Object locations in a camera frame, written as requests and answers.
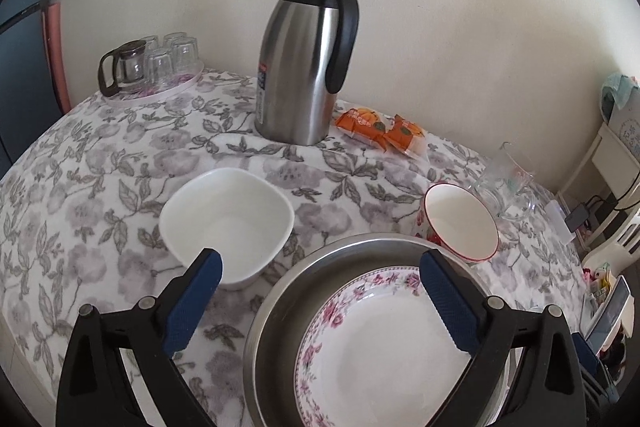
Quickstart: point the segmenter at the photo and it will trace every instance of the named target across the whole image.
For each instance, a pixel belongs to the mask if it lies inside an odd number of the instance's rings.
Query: thermos label
[[[260,63],[258,66],[258,89],[255,94],[255,118],[258,123],[264,121],[264,84],[267,81],[267,65]]]

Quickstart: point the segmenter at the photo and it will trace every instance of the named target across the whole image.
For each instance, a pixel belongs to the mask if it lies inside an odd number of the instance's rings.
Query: stainless steel basin
[[[244,348],[244,397],[255,427],[304,427],[294,396],[298,347],[320,306],[341,286],[386,266],[418,266],[428,248],[438,248],[484,295],[488,290],[453,254],[417,237],[366,233],[341,239],[297,263],[271,289],[254,319]],[[485,417],[493,421],[506,395],[508,360]]]

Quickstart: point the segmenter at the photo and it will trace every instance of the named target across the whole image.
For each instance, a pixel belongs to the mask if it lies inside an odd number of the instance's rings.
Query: red rim
[[[476,201],[478,201],[478,203],[482,204],[482,207],[484,208],[484,210],[487,211],[487,213],[491,217],[491,220],[492,220],[492,222],[494,224],[494,227],[495,227],[495,238],[496,238],[494,253],[492,253],[489,257],[485,257],[484,259],[472,259],[471,257],[467,257],[466,255],[462,255],[459,251],[455,250],[454,248],[451,248],[447,244],[447,242],[440,236],[440,234],[438,233],[436,228],[433,226],[433,223],[431,222],[431,219],[429,219],[429,214],[427,213],[427,205],[426,205],[427,194],[429,194],[429,191],[433,187],[436,187],[438,185],[451,185],[452,187],[459,188],[460,190],[464,190],[467,194],[471,195],[471,197],[476,199]],[[484,206],[484,203],[482,203],[482,201],[478,200],[478,198],[476,198],[473,194],[471,194],[471,192],[466,190],[466,188],[460,187],[459,185],[454,185],[453,183],[447,183],[447,182],[434,183],[433,185],[431,185],[431,187],[427,188],[427,191],[424,193],[424,196],[422,197],[422,201],[420,202],[420,204],[422,206],[422,209],[424,210],[424,219],[429,221],[429,226],[434,230],[436,235],[440,238],[440,240],[442,241],[442,244],[444,245],[444,247],[446,247],[452,253],[456,254],[459,257],[462,257],[462,259],[465,259],[466,261],[471,261],[472,263],[482,263],[483,261],[488,261],[489,259],[491,259],[497,253],[498,247],[500,247],[500,234],[498,233],[498,225],[495,224],[494,216],[492,216],[491,213],[489,212],[489,209],[486,206]]]

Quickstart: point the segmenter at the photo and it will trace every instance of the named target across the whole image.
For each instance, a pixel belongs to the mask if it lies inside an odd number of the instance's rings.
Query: floral tablecloth
[[[127,309],[184,271],[165,248],[158,217],[198,174],[247,169],[281,188],[296,212],[293,232],[260,280],[244,291],[218,291],[187,349],[175,355],[194,395],[225,427],[250,425],[242,398],[244,337],[279,277],[341,237],[410,233],[431,183],[468,184],[484,168],[477,153],[433,135],[429,164],[420,166],[334,127],[314,146],[270,142],[254,131],[254,96],[254,78],[215,71],[164,103],[117,109],[96,94],[2,179],[0,308],[53,396],[80,304]],[[578,256],[551,229],[542,209],[550,194],[534,191],[541,203],[535,213],[519,224],[499,222],[499,252],[472,269],[520,309],[557,303],[575,330],[585,291]]]

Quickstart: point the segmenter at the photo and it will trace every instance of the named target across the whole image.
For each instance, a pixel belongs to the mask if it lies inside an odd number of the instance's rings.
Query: white wall
[[[277,0],[60,0],[72,102],[97,89],[100,56],[185,30],[214,68],[255,74]],[[490,154],[514,140],[555,188],[599,126],[598,86],[640,74],[635,0],[359,0],[340,96],[415,119]]]

